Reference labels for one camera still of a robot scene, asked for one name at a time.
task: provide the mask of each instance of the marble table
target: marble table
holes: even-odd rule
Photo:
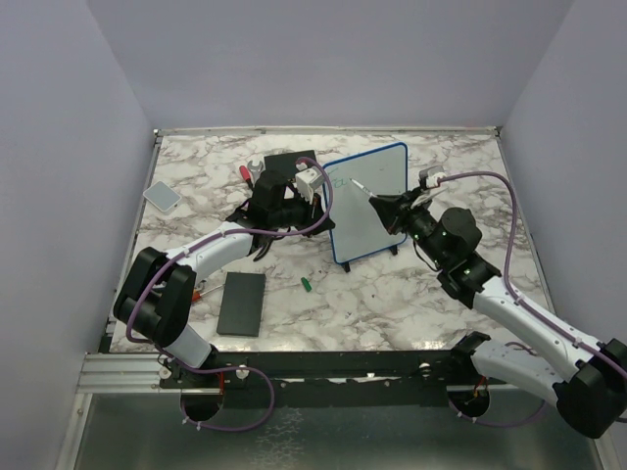
[[[449,174],[490,169],[506,174],[496,139],[490,135],[326,134],[172,135],[164,137],[153,182],[162,180],[183,196],[170,215],[146,205],[133,257],[148,247],[158,250],[183,245],[216,229],[250,191],[238,166],[253,158],[314,149],[326,163],[390,143],[410,149],[410,187],[418,171],[443,165]],[[448,207],[473,211],[483,232],[480,254],[503,267],[510,203],[496,180],[464,179],[447,184],[432,210],[439,217]],[[511,268],[515,284],[545,306],[530,246],[522,223]],[[493,320],[451,300],[436,276],[405,242],[397,256],[381,252],[351,263],[345,273],[335,264],[328,234],[311,239],[286,238],[273,244],[259,262],[240,259],[214,273],[208,288],[223,284],[227,271],[266,275],[265,302],[259,338],[222,337],[216,333],[222,289],[194,304],[192,326],[221,351],[389,351],[444,349],[476,330],[500,341],[515,337]],[[312,284],[307,293],[301,284]],[[145,352],[124,337],[119,323],[111,351]]]

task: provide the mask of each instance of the blue frame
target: blue frame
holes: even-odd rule
[[[375,152],[381,152],[382,150],[387,150],[387,149],[391,149],[393,147],[398,147],[399,145],[402,145],[403,147],[405,147],[405,190],[408,190],[408,180],[410,177],[410,149],[408,149],[408,146],[405,142],[396,142],[395,144],[390,144],[390,145],[386,145],[385,147],[379,147],[378,149],[374,149],[374,150],[368,150],[367,152],[362,152],[360,154],[357,155],[352,155],[350,157],[346,157],[344,159],[340,159],[340,160],[334,160],[333,162],[329,162],[328,164],[324,164],[322,167],[326,170],[329,166],[333,166],[333,165],[337,165],[340,164],[341,162],[347,162],[348,160],[352,160],[352,159],[358,159],[359,157],[365,157],[366,155],[370,155],[370,154],[374,154]],[[328,204],[328,196],[326,195],[326,184],[322,185],[322,195],[324,196],[324,203],[327,205]],[[374,252],[371,253],[367,253],[365,255],[361,255],[360,257],[356,257],[356,258],[352,258],[352,259],[347,259],[346,261],[338,261],[336,256],[335,256],[335,244],[333,243],[333,230],[329,230],[329,236],[331,237],[331,250],[333,251],[333,260],[335,261],[336,264],[346,264],[347,262],[353,262],[357,259],[362,259],[365,257],[369,257],[371,255],[374,255],[375,253],[379,253],[379,252],[384,252],[385,250],[389,250],[392,247],[398,247],[400,245],[403,245],[406,240],[408,239],[407,234],[405,235],[405,238],[403,239],[402,242],[396,243],[396,244],[392,244],[389,247],[385,247],[382,248],[380,250],[376,250]]]

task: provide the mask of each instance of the whiteboard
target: whiteboard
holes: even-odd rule
[[[333,187],[330,231],[335,262],[342,264],[405,242],[405,234],[390,235],[356,179],[374,194],[400,195],[408,189],[408,146],[403,142],[325,164]],[[324,202],[328,195],[324,187]]]

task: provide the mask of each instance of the green object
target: green object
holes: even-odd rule
[[[305,288],[307,292],[312,291],[312,285],[310,284],[310,281],[308,281],[304,277],[301,277],[301,282],[303,283],[303,287]]]

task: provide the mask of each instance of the wall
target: wall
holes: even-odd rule
[[[0,467],[53,468],[151,126],[82,0],[0,3]]]
[[[504,124],[571,0],[88,0],[156,127]]]
[[[555,308],[627,342],[627,3],[578,0],[503,132]],[[627,442],[627,426],[613,437]],[[621,455],[627,468],[627,449]]]

